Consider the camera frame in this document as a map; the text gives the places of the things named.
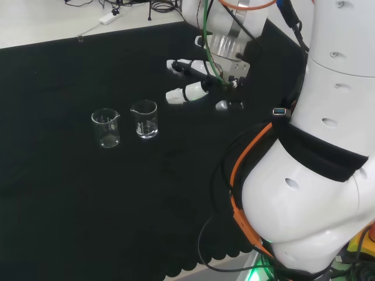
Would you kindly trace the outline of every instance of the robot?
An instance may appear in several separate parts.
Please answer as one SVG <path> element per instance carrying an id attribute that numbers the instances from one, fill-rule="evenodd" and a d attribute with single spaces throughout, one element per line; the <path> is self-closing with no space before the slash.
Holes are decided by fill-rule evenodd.
<path id="1" fill-rule="evenodd" d="M 240 5 L 258 6 L 269 2 L 269 0 L 240 0 Z M 181 10 L 187 23 L 201 29 L 203 27 L 203 0 L 182 1 Z M 246 26 L 254 37 L 262 34 L 265 21 L 267 19 L 267 10 L 259 9 L 256 11 L 246 12 L 237 11 L 236 17 L 241 24 Z M 250 64 L 242 61 L 242 56 L 248 42 L 251 41 L 249 35 L 233 20 L 228 12 L 217 0 L 212 2 L 209 16 L 207 18 L 207 29 L 213 32 L 207 37 L 207 45 L 212 54 L 217 72 L 221 73 L 225 81 L 229 81 L 232 87 L 237 87 L 243 79 L 246 78 L 250 69 Z M 206 48 L 204 40 L 198 36 L 195 44 L 199 47 Z M 207 76 L 211 80 L 216 80 L 213 67 L 201 60 L 168 60 L 167 68 L 174 74 L 181 76 L 184 71 L 189 71 L 201 80 Z M 184 89 L 178 88 L 166 93 L 166 100 L 170 104 L 183 104 L 184 102 L 198 100 L 208 94 L 210 83 L 207 81 L 187 85 Z"/>
<path id="2" fill-rule="evenodd" d="M 227 2 L 244 7 L 269 1 Z M 183 1 L 182 13 L 188 23 L 202 27 L 198 6 L 199 0 Z M 287 268 L 321 272 L 375 220 L 374 12 L 373 0 L 315 1 L 312 44 L 295 111 L 292 116 L 287 110 L 274 112 L 278 140 L 244 182 L 246 218 Z M 259 36 L 267 9 L 238 10 L 236 17 Z M 251 40 L 238 27 L 214 0 L 207 44 L 223 77 L 235 81 L 250 67 L 236 56 Z M 177 75 L 186 66 L 207 76 L 202 61 L 167 62 Z M 177 104 L 206 94 L 199 82 L 168 92 L 166 99 Z"/>

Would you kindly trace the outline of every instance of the black tablecloth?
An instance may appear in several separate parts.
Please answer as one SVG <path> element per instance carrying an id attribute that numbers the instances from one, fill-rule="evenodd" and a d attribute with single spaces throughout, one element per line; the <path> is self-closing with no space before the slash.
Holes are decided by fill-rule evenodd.
<path id="1" fill-rule="evenodd" d="M 264 50 L 237 94 L 214 87 L 170 107 L 165 93 L 195 79 L 168 75 L 165 62 L 204 58 L 198 34 L 175 23 L 0 50 L 0 280 L 160 281 L 196 266 L 214 164 L 291 92 L 302 63 L 267 23 Z M 218 114 L 215 103 L 228 97 L 246 110 Z M 159 135 L 150 140 L 136 136 L 129 112 L 145 98 L 158 103 Z M 115 149 L 94 141 L 99 108 L 121 114 Z M 203 255 L 248 252 L 219 179 L 215 198 L 223 215 L 205 232 Z"/>

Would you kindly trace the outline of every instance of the glass beaker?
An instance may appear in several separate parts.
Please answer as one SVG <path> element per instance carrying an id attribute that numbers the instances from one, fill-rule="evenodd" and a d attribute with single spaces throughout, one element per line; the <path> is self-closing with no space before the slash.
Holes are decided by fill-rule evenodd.
<path id="1" fill-rule="evenodd" d="M 158 106 L 149 100 L 138 101 L 130 111 L 134 114 L 135 130 L 142 139 L 153 138 L 158 134 Z"/>
<path id="2" fill-rule="evenodd" d="M 101 147 L 111 148 L 119 144 L 119 117 L 119 113 L 110 108 L 99 109 L 92 114 L 91 120 L 93 120 L 96 140 Z"/>

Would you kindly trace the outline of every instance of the green light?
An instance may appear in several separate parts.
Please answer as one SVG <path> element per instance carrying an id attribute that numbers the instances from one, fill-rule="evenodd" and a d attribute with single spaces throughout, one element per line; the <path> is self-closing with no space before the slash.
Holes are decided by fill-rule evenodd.
<path id="1" fill-rule="evenodd" d="M 245 278 L 245 281 L 260 281 L 258 270 L 257 269 L 250 270 Z"/>
<path id="2" fill-rule="evenodd" d="M 260 281 L 260 277 L 256 269 L 250 271 L 247 276 L 246 281 Z"/>

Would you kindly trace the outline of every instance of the black fabric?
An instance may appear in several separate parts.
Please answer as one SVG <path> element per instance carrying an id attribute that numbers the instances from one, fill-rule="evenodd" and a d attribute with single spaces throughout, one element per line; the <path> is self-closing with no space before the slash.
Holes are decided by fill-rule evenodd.
<path id="1" fill-rule="evenodd" d="M 234 135 L 270 116 L 303 63 L 267 23 L 242 89 L 215 86 L 170 107 L 165 93 L 196 80 L 168 75 L 165 62 L 204 59 L 198 34 L 175 23 L 0 50 L 0 280 L 160 281 L 196 266 L 215 163 Z M 228 97 L 245 110 L 216 112 Z M 159 114 L 150 140 L 136 136 L 129 112 L 146 98 Z M 94 141 L 100 108 L 121 114 L 114 149 Z M 219 177 L 214 197 L 223 215 L 204 233 L 203 256 L 248 252 Z"/>
<path id="2" fill-rule="evenodd" d="M 285 115 L 275 116 L 272 127 L 285 150 L 309 170 L 344 182 L 368 160 L 367 156 L 339 148 L 298 129 L 289 120 Z"/>

